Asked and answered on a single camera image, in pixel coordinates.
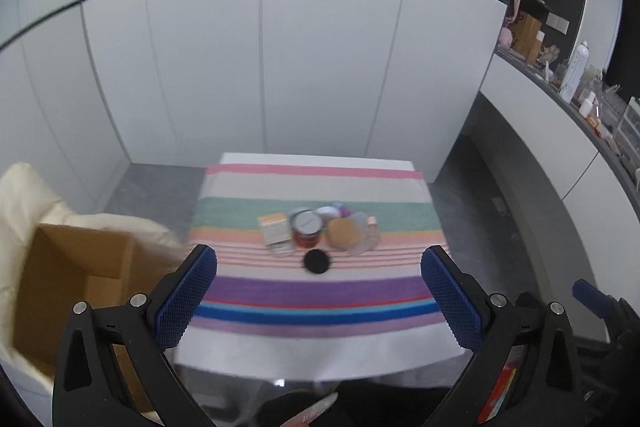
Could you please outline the clear bottle pink cap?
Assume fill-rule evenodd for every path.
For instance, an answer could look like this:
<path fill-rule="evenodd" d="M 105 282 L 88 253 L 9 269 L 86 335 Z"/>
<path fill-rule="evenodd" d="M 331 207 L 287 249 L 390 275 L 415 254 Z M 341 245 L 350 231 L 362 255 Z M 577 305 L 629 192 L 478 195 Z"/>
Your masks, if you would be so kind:
<path fill-rule="evenodd" d="M 366 242 L 366 248 L 368 251 L 374 251 L 381 243 L 381 233 L 378 229 L 378 220 L 374 216 L 367 217 L 366 234 L 364 234 L 364 241 Z"/>

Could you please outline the clear square plastic case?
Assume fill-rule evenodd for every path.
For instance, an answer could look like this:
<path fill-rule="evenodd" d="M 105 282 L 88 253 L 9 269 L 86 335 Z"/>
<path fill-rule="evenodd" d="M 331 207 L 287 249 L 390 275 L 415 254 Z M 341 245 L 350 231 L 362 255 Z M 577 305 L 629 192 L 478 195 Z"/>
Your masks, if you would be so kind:
<path fill-rule="evenodd" d="M 363 211 L 357 211 L 349 217 L 357 223 L 361 233 L 361 239 L 359 243 L 356 246 L 349 248 L 349 250 L 347 251 L 349 256 L 359 256 L 368 251 L 366 248 L 366 242 L 364 241 L 364 234 L 366 234 L 367 217 L 369 216 L 371 215 L 367 215 L 367 213 Z"/>

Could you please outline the orange white carton box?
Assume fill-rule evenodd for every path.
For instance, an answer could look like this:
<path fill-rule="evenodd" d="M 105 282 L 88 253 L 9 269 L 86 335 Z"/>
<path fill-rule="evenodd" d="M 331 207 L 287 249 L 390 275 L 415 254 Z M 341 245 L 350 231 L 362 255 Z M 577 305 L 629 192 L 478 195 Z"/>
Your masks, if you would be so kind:
<path fill-rule="evenodd" d="M 292 256 L 295 251 L 290 221 L 284 212 L 258 218 L 262 241 L 273 257 Z"/>

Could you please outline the tan teardrop makeup sponge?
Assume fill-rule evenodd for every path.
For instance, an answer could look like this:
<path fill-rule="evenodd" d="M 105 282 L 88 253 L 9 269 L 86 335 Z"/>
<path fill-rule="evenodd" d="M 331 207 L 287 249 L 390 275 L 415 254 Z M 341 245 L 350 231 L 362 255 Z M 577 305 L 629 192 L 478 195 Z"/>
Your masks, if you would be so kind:
<path fill-rule="evenodd" d="M 360 228 L 350 218 L 332 219 L 326 225 L 326 241 L 338 251 L 348 251 L 361 239 Z"/>

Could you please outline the small purple blue tube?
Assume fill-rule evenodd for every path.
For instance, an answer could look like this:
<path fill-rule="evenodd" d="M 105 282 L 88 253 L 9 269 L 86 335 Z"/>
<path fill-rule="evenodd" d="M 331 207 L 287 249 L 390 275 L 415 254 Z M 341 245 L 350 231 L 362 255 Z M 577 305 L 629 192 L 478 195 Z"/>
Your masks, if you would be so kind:
<path fill-rule="evenodd" d="M 342 217 L 349 217 L 352 214 L 352 210 L 350 210 L 344 202 L 334 202 L 332 206 L 340 213 Z"/>

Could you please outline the red tin can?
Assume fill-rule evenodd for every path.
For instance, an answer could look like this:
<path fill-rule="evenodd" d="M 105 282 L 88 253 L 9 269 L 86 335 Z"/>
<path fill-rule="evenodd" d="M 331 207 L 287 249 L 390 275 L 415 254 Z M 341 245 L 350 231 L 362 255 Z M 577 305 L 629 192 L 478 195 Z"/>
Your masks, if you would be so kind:
<path fill-rule="evenodd" d="M 314 248 L 320 242 L 323 221 L 314 210 L 299 211 L 291 218 L 291 228 L 298 247 Z"/>

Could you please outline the white round compact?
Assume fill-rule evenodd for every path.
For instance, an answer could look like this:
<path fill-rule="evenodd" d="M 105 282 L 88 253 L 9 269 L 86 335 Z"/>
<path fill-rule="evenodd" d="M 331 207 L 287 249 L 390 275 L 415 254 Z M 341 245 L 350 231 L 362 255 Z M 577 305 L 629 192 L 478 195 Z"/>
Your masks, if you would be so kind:
<path fill-rule="evenodd" d="M 318 207 L 316 213 L 323 221 L 331 221 L 342 217 L 341 210 L 331 205 Z"/>

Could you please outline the brown cardboard box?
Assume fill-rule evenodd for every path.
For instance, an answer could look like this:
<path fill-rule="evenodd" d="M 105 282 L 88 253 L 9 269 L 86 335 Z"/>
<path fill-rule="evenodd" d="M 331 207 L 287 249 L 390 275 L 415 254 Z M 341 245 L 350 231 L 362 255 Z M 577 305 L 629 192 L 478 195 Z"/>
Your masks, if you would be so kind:
<path fill-rule="evenodd" d="M 94 309 L 124 305 L 133 295 L 149 294 L 187 254 L 181 246 L 126 232 L 40 225 L 18 288 L 13 346 L 52 379 L 75 303 L 84 300 Z"/>

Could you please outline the striped colourful cloth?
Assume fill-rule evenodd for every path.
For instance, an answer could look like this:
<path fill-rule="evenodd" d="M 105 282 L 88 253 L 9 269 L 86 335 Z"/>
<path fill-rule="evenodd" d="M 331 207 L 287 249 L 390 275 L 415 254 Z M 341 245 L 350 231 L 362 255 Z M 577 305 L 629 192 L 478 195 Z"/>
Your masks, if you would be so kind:
<path fill-rule="evenodd" d="M 226 156 L 190 239 L 217 274 L 176 351 L 189 369 L 263 381 L 342 381 L 460 355 L 420 274 L 446 239 L 405 162 Z"/>

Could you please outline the clear drawer organizer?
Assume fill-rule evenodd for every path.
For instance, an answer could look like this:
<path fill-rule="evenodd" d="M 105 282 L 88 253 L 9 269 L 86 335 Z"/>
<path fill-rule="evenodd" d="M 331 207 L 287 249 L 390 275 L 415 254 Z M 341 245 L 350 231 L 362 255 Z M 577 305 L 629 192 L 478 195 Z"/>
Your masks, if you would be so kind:
<path fill-rule="evenodd" d="M 640 122 L 639 100 L 634 96 L 620 118 L 615 131 L 614 140 L 618 148 L 631 160 L 639 162 L 640 154 Z"/>

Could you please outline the small white bottle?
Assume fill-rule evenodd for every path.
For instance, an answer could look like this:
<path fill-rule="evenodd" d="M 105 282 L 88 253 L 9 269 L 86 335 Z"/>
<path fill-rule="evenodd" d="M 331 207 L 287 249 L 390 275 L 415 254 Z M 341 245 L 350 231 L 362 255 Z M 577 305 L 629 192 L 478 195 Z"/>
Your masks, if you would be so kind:
<path fill-rule="evenodd" d="M 596 94 L 593 91 L 590 91 L 589 94 L 584 98 L 582 104 L 579 107 L 579 114 L 582 118 L 587 119 L 593 110 L 594 102 L 596 101 Z"/>

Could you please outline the white spray can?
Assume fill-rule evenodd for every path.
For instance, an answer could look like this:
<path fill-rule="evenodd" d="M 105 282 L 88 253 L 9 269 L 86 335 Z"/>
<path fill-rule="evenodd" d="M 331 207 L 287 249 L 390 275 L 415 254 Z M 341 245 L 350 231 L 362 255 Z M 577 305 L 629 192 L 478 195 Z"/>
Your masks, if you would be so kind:
<path fill-rule="evenodd" d="M 582 41 L 576 46 L 570 57 L 559 91 L 560 98 L 567 104 L 570 104 L 574 98 L 580 80 L 582 80 L 582 75 L 584 75 L 589 63 L 589 55 L 588 42 Z"/>

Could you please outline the brown paper bag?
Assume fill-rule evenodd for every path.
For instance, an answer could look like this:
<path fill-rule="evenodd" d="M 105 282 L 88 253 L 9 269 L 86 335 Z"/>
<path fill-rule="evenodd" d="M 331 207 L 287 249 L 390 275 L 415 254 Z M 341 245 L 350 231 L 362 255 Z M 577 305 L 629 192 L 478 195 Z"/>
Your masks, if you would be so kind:
<path fill-rule="evenodd" d="M 514 22 L 510 23 L 509 29 L 512 32 L 513 40 L 511 49 L 522 57 L 528 54 L 534 43 L 538 31 L 541 30 L 542 23 L 526 12 L 519 12 Z"/>

